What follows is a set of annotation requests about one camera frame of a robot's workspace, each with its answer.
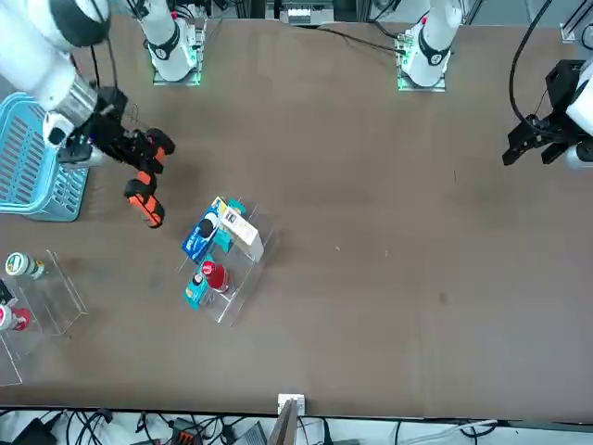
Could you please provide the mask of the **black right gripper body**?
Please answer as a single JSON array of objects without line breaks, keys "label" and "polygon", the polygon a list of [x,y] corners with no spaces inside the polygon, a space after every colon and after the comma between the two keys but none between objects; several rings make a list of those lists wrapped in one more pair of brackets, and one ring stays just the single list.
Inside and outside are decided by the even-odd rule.
[{"label": "black right gripper body", "polygon": [[103,86],[97,93],[92,142],[111,158],[128,158],[131,143],[121,123],[128,97],[114,86]]}]

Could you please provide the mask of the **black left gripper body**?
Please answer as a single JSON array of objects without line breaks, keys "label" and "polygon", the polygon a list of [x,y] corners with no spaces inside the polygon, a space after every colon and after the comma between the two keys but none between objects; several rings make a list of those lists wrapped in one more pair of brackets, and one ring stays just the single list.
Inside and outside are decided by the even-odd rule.
[{"label": "black left gripper body", "polygon": [[546,76],[546,86],[552,111],[550,121],[559,121],[571,103],[576,91],[583,59],[561,59]]}]

